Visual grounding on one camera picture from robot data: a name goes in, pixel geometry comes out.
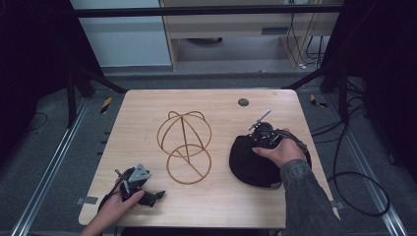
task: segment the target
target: wooden tabletop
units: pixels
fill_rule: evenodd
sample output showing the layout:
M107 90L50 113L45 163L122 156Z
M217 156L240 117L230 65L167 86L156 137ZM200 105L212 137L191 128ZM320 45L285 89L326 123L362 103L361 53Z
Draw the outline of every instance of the wooden tabletop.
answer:
M249 105L241 106L246 98ZM298 96L286 89L147 89L130 90L123 101L104 154L95 172L88 195L97 197L95 205L84 204L81 224L88 224L97 212L101 199L113 187L117 175L139 163L150 171L144 189L156 193L166 191L154 207L136 206L118 222L121 226L167 227L249 227L284 228L284 188L261 189L240 182L230 171L230 148L237 136L247 135L248 129L267 110L263 120L275 129L289 128L303 141L312 157L313 171L332 199L317 151L315 149ZM190 157L196 168L208 176L196 184L184 185L173 180L167 171L168 154L158 144L158 129L168 120L168 113L201 112L207 124L190 118L207 152ZM165 133L169 121L162 126ZM184 145L184 134L178 127L165 137L166 149ZM188 144L198 143L186 125ZM173 157L170 169L176 178L189 181L199 178L181 157Z

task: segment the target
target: sleeve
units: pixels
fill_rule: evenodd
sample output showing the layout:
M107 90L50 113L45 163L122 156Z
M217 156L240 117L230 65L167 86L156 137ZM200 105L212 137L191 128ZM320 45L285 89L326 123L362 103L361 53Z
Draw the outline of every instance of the sleeve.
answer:
M306 161L291 160L280 174L285 188L286 235L347 235Z

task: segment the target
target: human hand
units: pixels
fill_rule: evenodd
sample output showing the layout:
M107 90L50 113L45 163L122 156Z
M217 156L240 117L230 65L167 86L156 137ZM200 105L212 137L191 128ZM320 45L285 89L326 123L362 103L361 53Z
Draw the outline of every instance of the human hand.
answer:
M306 160L304 152L290 138L283 137L279 145L274 149L266 149L263 147L253 147L252 151L260 156L266 157L273 161L279 168L286 162L293 159Z
M144 193L143 190L140 190L126 200L126 202L123 202L119 184L114 194L105 202L101 210L83 230L81 236L100 235L102 231L116 223L129 208L134 207Z

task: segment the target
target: gray floor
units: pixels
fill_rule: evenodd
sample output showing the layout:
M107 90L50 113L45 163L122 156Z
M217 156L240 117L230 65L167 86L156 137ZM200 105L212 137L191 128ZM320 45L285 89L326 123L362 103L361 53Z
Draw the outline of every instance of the gray floor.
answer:
M287 86L315 70L291 68L283 56L282 45L276 38L224 38L219 44L196 44L184 40L179 52L178 68L174 73L143 73L140 77L108 77L126 89L239 89L274 88ZM331 108L312 105L310 94L320 102L331 104L337 92L322 95L317 91L320 79L308 83L298 91L310 130L337 121ZM66 152L51 188L41 205L30 231L78 233L83 226L78 222L81 206L78 197L84 197L89 189L95 167L104 151L105 141L114 124L123 95L93 83L94 98L87 101L85 118L80 124L71 146ZM103 100L113 98L106 114L99 114ZM351 109L361 105L352 101ZM43 172L62 139L67 124L66 92L59 90L43 98L30 128L13 154L13 162L1 171L0 232L12 230L40 182ZM47 116L46 123L41 125ZM372 122L366 118L366 110L360 109L351 119L353 133L366 160L386 188L392 205L409 235L417 235L417 184L405 168L390 165L388 153ZM320 143L337 139L341 129L314 137L316 149L325 174L332 174L332 162L337 142ZM354 153L343 139L338 155L337 171L358 171ZM341 177L341 192L349 201L364 210L376 211L374 200L362 179ZM341 201L330 183L334 198ZM391 235L381 217L365 216L350 206L339 211L342 223L352 235Z

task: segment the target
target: floor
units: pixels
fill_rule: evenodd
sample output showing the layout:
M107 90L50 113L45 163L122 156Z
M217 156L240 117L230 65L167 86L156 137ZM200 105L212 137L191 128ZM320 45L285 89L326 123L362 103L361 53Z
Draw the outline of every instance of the floor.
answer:
M310 52L318 49L315 38ZM223 88L275 88L287 86L318 66L315 59L305 55L305 60L313 62L302 69L292 68L283 53L277 38L224 38L220 43L207 40L183 40L179 51L179 63L174 72L150 73L128 77L109 76L108 79L127 89L223 89ZM352 79L360 85L360 79ZM337 171L368 171L386 188L391 198L389 214L384 217L370 217L361 214L351 206L339 211L342 223L351 235L417 235L417 184L401 166L389 164L388 153L378 132L361 107L360 99L351 101L350 109L357 110L351 116L348 133L341 142L337 141L341 127L336 127L322 135L318 133L329 124L338 122L336 112L337 91L321 94L318 91L321 79L317 78L298 90L300 102L305 112L310 131L314 136L316 149L321 158L327 177L331 176L334 157L338 156ZM14 152L14 161L7 169L2 169L0 188L3 193L0 202L0 235L9 235L16 223L24 215L25 208L37 197L40 201L34 218L28 219L30 232L40 235L74 235L83 228L78 223L81 206L76 204L89 189L89 183L98 165L100 155L111 131L123 94L93 83L96 94L92 99L78 96L78 105L84 107L83 121L70 136L71 145L60 147L60 142L68 132L66 92L59 90L46 96L38 103L38 109L28 133ZM318 103L312 104L311 94ZM103 100L112 97L106 114L99 113ZM57 149L63 153L56 165L50 181L45 180L45 170L50 169L51 159ZM375 200L384 198L374 185L361 178L341 177L338 180L341 192L349 202L366 211L382 210ZM43 195L37 196L39 189L50 187ZM343 202L337 190L330 184L333 197Z

